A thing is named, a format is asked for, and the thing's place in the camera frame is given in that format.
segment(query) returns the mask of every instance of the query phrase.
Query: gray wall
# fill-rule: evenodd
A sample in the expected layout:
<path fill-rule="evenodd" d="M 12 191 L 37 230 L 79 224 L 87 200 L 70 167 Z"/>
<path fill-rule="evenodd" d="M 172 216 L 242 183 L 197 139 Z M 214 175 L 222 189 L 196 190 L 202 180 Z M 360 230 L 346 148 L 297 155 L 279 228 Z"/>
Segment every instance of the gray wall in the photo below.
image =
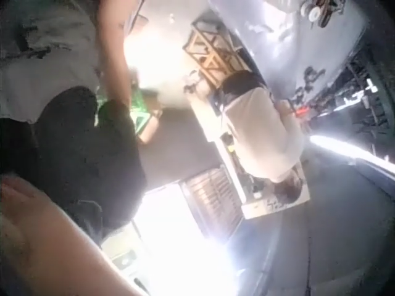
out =
<path fill-rule="evenodd" d="M 157 133 L 140 147 L 148 190 L 218 165 L 220 156 L 206 141 L 192 110 L 165 109 Z"/>

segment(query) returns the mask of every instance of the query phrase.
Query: red object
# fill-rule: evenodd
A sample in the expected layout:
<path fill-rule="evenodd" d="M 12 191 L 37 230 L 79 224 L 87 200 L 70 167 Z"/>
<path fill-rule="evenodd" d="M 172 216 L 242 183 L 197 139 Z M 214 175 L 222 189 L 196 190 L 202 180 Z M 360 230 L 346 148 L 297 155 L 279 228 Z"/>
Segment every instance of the red object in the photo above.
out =
<path fill-rule="evenodd" d="M 309 111 L 310 111 L 310 108 L 308 108 L 308 107 L 299 108 L 299 109 L 296 110 L 296 116 L 297 117 L 302 117 L 303 115 L 305 115 Z"/>

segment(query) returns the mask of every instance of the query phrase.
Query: white shirt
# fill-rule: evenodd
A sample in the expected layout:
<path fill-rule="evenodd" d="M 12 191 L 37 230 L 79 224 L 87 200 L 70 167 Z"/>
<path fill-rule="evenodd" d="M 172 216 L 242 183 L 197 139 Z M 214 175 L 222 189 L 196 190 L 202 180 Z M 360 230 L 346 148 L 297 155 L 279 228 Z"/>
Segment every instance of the white shirt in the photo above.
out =
<path fill-rule="evenodd" d="M 247 173 L 279 183 L 299 162 L 304 135 L 298 119 L 291 114 L 281 120 L 267 89 L 256 88 L 237 98 L 225 108 L 224 120 Z"/>

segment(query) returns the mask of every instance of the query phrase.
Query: black hair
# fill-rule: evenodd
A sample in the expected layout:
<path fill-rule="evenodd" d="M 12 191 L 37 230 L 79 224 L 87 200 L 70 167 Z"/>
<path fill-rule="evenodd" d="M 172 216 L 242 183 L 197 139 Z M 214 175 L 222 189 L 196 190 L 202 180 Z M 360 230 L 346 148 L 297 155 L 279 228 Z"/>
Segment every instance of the black hair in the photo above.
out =
<path fill-rule="evenodd" d="M 302 194 L 303 182 L 289 182 L 285 180 L 275 184 L 274 193 L 278 201 L 282 204 L 289 205 L 297 201 Z"/>

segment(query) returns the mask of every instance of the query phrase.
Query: green object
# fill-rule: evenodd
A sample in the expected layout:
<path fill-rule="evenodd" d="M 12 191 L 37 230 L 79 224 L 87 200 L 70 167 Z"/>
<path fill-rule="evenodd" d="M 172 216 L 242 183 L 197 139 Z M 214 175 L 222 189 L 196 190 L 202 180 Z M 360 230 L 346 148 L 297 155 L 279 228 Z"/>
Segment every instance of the green object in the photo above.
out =
<path fill-rule="evenodd" d="M 96 98 L 99 108 L 107 102 L 107 97 L 102 94 L 97 94 Z M 151 114 L 144 102 L 143 93 L 139 88 L 135 88 L 132 92 L 130 117 L 135 123 L 136 134 L 139 134 L 143 130 L 151 118 Z"/>

